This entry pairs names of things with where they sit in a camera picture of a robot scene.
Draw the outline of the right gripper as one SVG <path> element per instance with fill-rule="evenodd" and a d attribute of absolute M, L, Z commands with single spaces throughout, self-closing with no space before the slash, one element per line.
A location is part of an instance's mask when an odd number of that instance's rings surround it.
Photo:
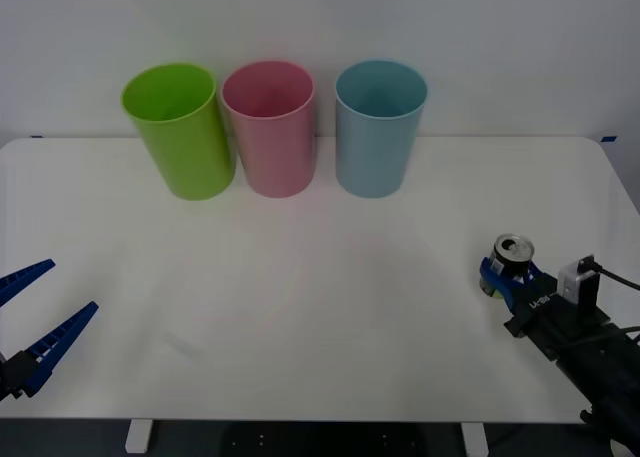
<path fill-rule="evenodd" d="M 479 285 L 489 297 L 501 297 L 510 312 L 522 289 L 522 334 L 550 360 L 610 328 L 608 315 L 597 305 L 597 273 L 562 273 L 553 277 L 541 273 L 529 260 L 518 263 L 513 274 L 499 260 L 485 257 L 480 264 Z"/>

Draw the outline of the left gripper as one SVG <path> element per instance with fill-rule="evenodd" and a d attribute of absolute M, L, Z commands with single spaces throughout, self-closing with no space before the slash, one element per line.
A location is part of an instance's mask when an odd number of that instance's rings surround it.
<path fill-rule="evenodd" d="M 30 265 L 0 278 L 0 306 L 21 293 L 55 267 L 52 259 Z M 93 318 L 99 306 L 88 303 L 53 331 L 25 350 L 1 362 L 1 396 L 33 397 L 51 377 L 54 368 Z"/>

